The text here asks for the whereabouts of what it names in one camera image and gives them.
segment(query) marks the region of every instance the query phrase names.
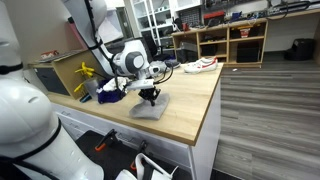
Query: black cable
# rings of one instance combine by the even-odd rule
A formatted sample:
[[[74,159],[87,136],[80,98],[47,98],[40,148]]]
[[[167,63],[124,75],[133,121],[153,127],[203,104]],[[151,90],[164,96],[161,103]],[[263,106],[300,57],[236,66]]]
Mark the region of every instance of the black cable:
[[[166,77],[167,69],[168,69],[168,66],[166,66],[166,69],[164,70],[163,77],[156,82],[162,81]]]
[[[160,4],[159,8],[162,6],[163,3],[164,3],[164,0],[163,0],[162,3]]]
[[[25,153],[23,155],[15,157],[15,158],[0,156],[0,162],[7,163],[7,164],[16,164],[16,165],[25,167],[27,169],[30,169],[32,171],[38,172],[38,173],[40,173],[40,174],[42,174],[44,176],[47,176],[48,178],[50,178],[52,180],[58,180],[58,178],[56,178],[55,176],[53,176],[50,173],[46,172],[45,170],[43,170],[43,169],[41,169],[41,168],[39,168],[39,167],[37,167],[37,166],[35,166],[33,164],[25,162],[23,160],[25,160],[25,159],[27,159],[27,158],[39,153],[43,149],[47,148],[56,139],[56,137],[59,135],[61,127],[62,127],[62,124],[61,124],[61,121],[59,119],[58,127],[56,129],[56,132],[49,138],[48,141],[46,141],[40,147],[34,149],[33,151],[30,151],[28,153]]]
[[[97,30],[96,30],[96,28],[95,28],[95,23],[94,23],[94,20],[93,20],[94,17],[93,17],[93,13],[92,13],[92,8],[91,8],[91,6],[90,6],[89,0],[84,0],[84,1],[85,1],[85,4],[86,4],[86,7],[87,7],[87,11],[88,11],[88,15],[89,15],[90,23],[91,23],[93,39],[94,39],[94,41],[95,41],[96,44],[99,44],[99,42],[98,42],[98,40],[97,40],[97,38],[96,38],[96,35],[97,35],[96,32],[97,32]],[[114,57],[115,57],[115,54],[114,54],[114,55],[111,57],[111,59],[110,59],[110,58],[105,54],[105,52],[103,51],[103,49],[101,48],[101,46],[99,46],[98,49],[99,49],[100,53],[103,55],[103,57],[108,60],[108,62],[109,62],[109,64],[110,64],[110,67],[111,67],[111,69],[112,69],[112,72],[113,72],[113,74],[114,74],[114,76],[115,76],[116,88],[117,88],[117,90],[120,91],[120,89],[119,89],[119,83],[118,83],[118,74],[117,74],[117,71],[116,71],[116,69],[115,69],[116,66],[115,66],[114,63],[113,63],[113,59],[114,59]]]
[[[30,81],[27,78],[24,78],[24,80],[26,80],[30,84]]]
[[[15,164],[21,166],[21,167],[24,167],[24,168],[27,168],[27,169],[30,169],[32,171],[35,171],[35,172],[38,172],[44,176],[47,176],[48,178],[52,179],[52,180],[59,180],[58,178],[56,178],[55,176],[51,175],[50,173],[48,173],[47,171],[33,165],[33,164],[30,164],[30,163],[27,163],[27,162],[24,162],[24,161],[20,161],[20,162],[16,162]]]
[[[272,21],[275,21],[275,20],[281,20],[281,19],[285,18],[285,17],[288,15],[288,12],[289,12],[288,2],[286,2],[286,9],[287,9],[287,10],[286,10],[285,14],[284,14],[281,18],[278,18],[278,19],[272,19],[272,18],[266,17],[266,19],[268,19],[268,20],[272,20]]]
[[[157,82],[155,82],[153,84],[161,84],[161,83],[164,83],[164,82],[168,81],[171,78],[172,74],[173,74],[173,66],[171,66],[171,73],[170,73],[170,76],[167,79],[165,79],[163,81],[157,81]]]
[[[100,76],[100,77],[102,77],[102,78],[104,78],[104,79],[107,79],[107,77],[105,77],[105,76],[103,76],[103,75],[101,75],[101,74],[99,74],[99,73],[97,73],[97,72],[92,72],[93,74],[96,74],[96,75],[98,75],[98,76]]]

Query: yellow object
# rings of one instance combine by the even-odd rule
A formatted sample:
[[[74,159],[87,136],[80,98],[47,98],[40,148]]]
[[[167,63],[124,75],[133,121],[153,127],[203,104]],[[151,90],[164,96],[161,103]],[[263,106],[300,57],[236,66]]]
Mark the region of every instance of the yellow object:
[[[77,86],[75,89],[74,89],[74,92],[77,92],[79,91],[83,86],[83,83],[79,84],[79,86]]]
[[[86,63],[82,62],[81,69],[75,71],[75,73],[77,72],[81,72],[82,75],[87,75],[88,78],[91,78],[93,76],[94,69],[86,67]]]

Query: shoe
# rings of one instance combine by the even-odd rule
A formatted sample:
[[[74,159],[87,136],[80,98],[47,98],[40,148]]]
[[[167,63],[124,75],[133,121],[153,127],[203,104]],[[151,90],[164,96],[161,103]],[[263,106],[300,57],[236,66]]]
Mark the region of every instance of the shoe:
[[[164,61],[164,63],[166,63],[167,67],[171,69],[171,67],[173,67],[173,69],[176,69],[178,67],[180,67],[181,63],[176,61],[176,60],[166,60]]]
[[[201,58],[196,62],[188,63],[184,68],[186,73],[199,73],[204,71],[214,71],[217,69],[218,59],[214,56],[212,58]]]

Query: wooden tabletop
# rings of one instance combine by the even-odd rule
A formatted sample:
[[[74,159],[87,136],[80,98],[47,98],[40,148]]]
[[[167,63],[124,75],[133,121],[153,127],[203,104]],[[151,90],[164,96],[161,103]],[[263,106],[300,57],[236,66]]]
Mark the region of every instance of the wooden tabletop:
[[[175,69],[170,80],[157,88],[170,94],[170,102],[160,120],[133,119],[129,111],[140,100],[137,91],[131,91],[117,103],[98,104],[96,101],[80,103],[79,100],[55,94],[48,97],[53,103],[105,118],[188,145],[195,145],[203,120],[220,79],[223,63],[215,71],[185,74],[185,65]]]

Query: drawer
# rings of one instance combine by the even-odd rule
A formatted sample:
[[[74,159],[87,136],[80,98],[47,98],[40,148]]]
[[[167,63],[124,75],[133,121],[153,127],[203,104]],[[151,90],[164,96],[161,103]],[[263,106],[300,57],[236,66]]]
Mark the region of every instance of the drawer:
[[[84,131],[75,129],[72,126],[69,126],[68,124],[65,124],[63,122],[62,122],[62,126],[74,141],[76,141],[79,137],[81,137],[85,133]]]
[[[92,130],[92,131],[95,130],[95,128],[93,126],[82,123],[76,119],[69,117],[69,116],[65,116],[60,113],[56,113],[56,114],[62,123],[67,124],[68,126],[70,126],[73,129],[77,129],[77,130],[83,131],[83,132],[87,132],[89,130]]]
[[[58,114],[60,114],[59,117],[69,117],[67,119],[74,119],[77,122],[91,126],[94,128],[95,132],[102,135],[105,135],[110,130],[114,129],[118,132],[116,135],[117,138],[123,141],[125,145],[128,145],[132,148],[137,149],[141,141],[146,140],[149,143],[147,148],[148,153],[152,153],[155,157],[164,159],[165,161],[178,165],[186,170],[190,169],[191,165],[189,162],[189,146],[186,144],[61,105],[54,104],[54,109],[58,112]]]

